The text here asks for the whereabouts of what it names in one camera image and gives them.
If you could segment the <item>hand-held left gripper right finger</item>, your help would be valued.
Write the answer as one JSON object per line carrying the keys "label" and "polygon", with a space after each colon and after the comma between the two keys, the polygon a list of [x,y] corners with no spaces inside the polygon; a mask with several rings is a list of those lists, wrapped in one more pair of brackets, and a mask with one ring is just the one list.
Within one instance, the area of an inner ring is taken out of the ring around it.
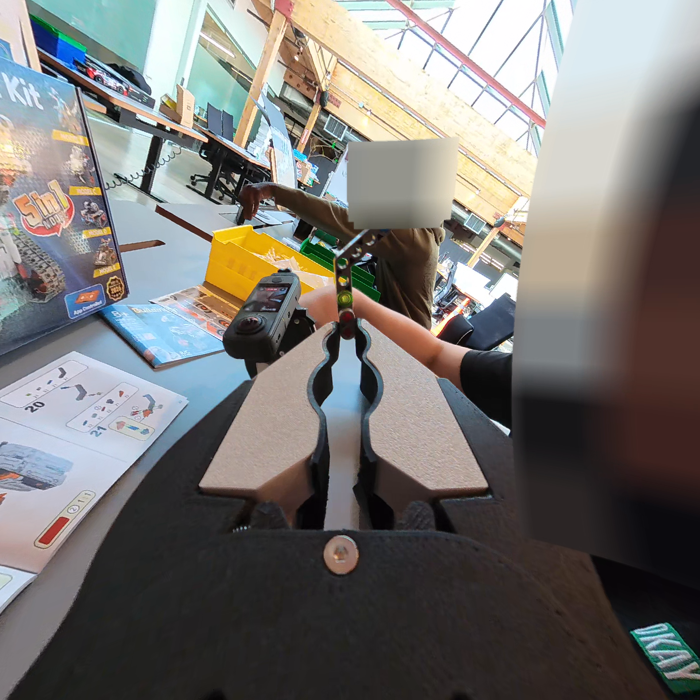
{"label": "hand-held left gripper right finger", "polygon": [[365,321],[356,326],[361,467],[356,496],[372,529],[392,529],[415,501],[489,496],[489,484],[445,395],[450,382]]}

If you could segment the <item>open white instruction booklet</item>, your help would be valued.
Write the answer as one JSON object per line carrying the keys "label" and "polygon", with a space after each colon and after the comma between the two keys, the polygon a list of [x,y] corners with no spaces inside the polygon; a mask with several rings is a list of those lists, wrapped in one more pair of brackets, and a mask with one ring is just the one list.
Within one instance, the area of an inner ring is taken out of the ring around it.
{"label": "open white instruction booklet", "polygon": [[1,610],[187,405],[75,351],[1,390]]}

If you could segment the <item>toy race car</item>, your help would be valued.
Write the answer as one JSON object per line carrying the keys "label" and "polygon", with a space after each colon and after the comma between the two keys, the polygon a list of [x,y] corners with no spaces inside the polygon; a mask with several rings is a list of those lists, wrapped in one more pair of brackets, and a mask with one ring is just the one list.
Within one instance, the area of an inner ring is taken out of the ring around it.
{"label": "toy race car", "polygon": [[126,97],[129,95],[128,81],[109,66],[100,63],[89,55],[85,55],[83,59],[80,59],[80,57],[74,58],[73,63],[75,70],[81,72],[93,82],[100,83]]}

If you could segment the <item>brown cardboard box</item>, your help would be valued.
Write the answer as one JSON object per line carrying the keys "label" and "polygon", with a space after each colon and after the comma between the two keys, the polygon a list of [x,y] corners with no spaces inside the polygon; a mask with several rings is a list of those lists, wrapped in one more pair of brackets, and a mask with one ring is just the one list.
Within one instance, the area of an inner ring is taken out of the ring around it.
{"label": "brown cardboard box", "polygon": [[181,84],[176,85],[176,98],[165,94],[161,98],[159,112],[174,123],[192,128],[195,120],[195,98]]}

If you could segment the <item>blue storage bin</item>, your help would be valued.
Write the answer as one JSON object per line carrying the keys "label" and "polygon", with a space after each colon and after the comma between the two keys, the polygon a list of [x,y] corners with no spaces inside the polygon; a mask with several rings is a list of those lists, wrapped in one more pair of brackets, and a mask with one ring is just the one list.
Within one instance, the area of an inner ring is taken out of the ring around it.
{"label": "blue storage bin", "polygon": [[85,63],[86,48],[83,44],[39,17],[30,15],[30,22],[37,48],[70,67],[74,67],[76,62]]}

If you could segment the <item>clear plastic bag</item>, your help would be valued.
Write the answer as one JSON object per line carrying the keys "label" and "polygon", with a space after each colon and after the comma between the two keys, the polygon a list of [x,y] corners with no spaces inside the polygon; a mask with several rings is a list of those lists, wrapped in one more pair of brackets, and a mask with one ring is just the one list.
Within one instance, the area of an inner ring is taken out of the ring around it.
{"label": "clear plastic bag", "polygon": [[327,277],[325,275],[316,275],[314,273],[302,270],[297,260],[293,257],[279,258],[271,250],[265,254],[255,253],[255,255],[257,255],[258,258],[266,261],[270,265],[273,265],[275,269],[291,270],[294,274],[297,275],[301,282],[313,289],[326,286],[330,283],[330,277]]}

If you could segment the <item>yellow plastic bin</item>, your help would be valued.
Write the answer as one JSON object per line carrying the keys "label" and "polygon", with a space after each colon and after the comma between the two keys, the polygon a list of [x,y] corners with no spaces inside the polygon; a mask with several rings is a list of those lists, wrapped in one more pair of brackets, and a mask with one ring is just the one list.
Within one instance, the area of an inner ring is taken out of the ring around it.
{"label": "yellow plastic bin", "polygon": [[[273,275],[277,269],[260,259],[255,253],[265,254],[273,251],[279,258],[295,258],[302,270],[335,280],[331,271],[292,249],[285,243],[270,237],[266,233],[255,231],[250,225],[234,226],[212,233],[211,251],[206,268],[205,282],[210,283],[240,300],[246,300],[266,276]],[[301,282],[302,293],[314,290]]]}

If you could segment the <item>blue cover instruction booklet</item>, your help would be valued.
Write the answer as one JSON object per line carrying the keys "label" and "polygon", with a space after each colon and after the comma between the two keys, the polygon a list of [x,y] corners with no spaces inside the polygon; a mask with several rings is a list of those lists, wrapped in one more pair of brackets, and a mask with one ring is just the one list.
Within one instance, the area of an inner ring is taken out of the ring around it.
{"label": "blue cover instruction booklet", "polygon": [[221,340],[157,304],[113,304],[100,316],[154,369],[223,351]]}

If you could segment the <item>green plastic bin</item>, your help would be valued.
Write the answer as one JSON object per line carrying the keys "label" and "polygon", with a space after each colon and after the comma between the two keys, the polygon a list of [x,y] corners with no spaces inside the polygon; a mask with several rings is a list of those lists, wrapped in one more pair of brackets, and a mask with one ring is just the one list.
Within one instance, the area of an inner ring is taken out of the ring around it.
{"label": "green plastic bin", "polygon": [[[310,258],[321,267],[333,272],[335,254],[332,250],[318,243],[306,239],[300,245],[300,252]],[[361,291],[375,302],[379,302],[381,295],[374,285],[374,275],[363,269],[360,265],[353,265],[351,273],[353,289]]]}

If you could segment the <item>large blue toy kit box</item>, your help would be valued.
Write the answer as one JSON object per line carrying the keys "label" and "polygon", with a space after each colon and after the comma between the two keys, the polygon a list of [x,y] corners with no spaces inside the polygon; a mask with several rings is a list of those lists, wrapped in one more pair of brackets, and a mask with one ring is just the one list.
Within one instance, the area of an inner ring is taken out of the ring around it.
{"label": "large blue toy kit box", "polygon": [[1,355],[128,293],[81,94],[1,59]]}

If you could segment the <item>background work table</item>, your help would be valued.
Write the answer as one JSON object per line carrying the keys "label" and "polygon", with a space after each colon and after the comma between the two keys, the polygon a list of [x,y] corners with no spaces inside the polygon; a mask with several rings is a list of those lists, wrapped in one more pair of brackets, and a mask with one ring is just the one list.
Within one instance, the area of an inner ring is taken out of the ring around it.
{"label": "background work table", "polygon": [[205,136],[207,141],[199,148],[199,156],[211,165],[209,175],[193,174],[187,185],[189,190],[214,201],[218,193],[218,203],[225,197],[233,205],[239,202],[240,192],[248,183],[267,182],[272,179],[271,170],[241,147],[223,136],[210,132],[204,127],[195,126],[195,131]]}
{"label": "background work table", "polygon": [[55,71],[83,92],[83,103],[87,108],[95,111],[102,109],[115,123],[151,137],[144,168],[134,176],[115,173],[115,177],[117,186],[130,185],[158,204],[164,204],[164,199],[152,193],[155,172],[165,164],[162,159],[164,143],[170,141],[179,148],[198,148],[208,141],[206,136],[93,81],[43,49],[37,51],[43,68]]}

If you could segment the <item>person's right forearm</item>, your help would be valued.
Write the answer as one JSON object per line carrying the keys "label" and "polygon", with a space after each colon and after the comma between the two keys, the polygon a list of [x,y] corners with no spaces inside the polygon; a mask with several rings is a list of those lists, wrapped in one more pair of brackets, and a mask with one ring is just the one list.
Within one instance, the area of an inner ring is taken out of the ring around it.
{"label": "person's right forearm", "polygon": [[[417,322],[374,302],[361,292],[354,292],[354,312],[379,330],[392,342],[411,355],[438,377],[450,380],[462,388],[462,378],[470,382],[478,375],[480,366],[466,362],[467,348],[451,345],[433,336]],[[321,326],[338,320],[336,292],[330,286],[304,293],[300,305]]]}

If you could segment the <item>dark grey angled toy beam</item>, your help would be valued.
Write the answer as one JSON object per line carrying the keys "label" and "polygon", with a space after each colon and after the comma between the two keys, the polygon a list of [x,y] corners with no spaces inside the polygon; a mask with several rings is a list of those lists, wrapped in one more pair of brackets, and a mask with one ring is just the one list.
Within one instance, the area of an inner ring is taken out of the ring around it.
{"label": "dark grey angled toy beam", "polygon": [[334,259],[337,294],[351,290],[352,267],[359,264],[366,255],[376,256],[379,242],[389,232],[389,229],[364,229],[337,251]]}

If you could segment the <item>printed sticker sheet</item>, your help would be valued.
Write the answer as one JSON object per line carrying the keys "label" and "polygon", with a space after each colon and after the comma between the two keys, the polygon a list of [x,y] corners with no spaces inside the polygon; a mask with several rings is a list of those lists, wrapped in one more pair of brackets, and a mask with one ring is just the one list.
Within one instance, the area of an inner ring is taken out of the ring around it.
{"label": "printed sticker sheet", "polygon": [[243,302],[232,294],[202,283],[150,299],[209,335],[222,340]]}

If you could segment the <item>black mesh office chair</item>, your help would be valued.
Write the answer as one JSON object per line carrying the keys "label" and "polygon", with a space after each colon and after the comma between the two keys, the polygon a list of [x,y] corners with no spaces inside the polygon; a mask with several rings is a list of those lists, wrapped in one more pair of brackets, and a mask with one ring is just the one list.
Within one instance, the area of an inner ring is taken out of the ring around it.
{"label": "black mesh office chair", "polygon": [[514,334],[515,300],[503,293],[488,307],[467,319],[457,313],[444,325],[437,338],[476,351],[491,351]]}

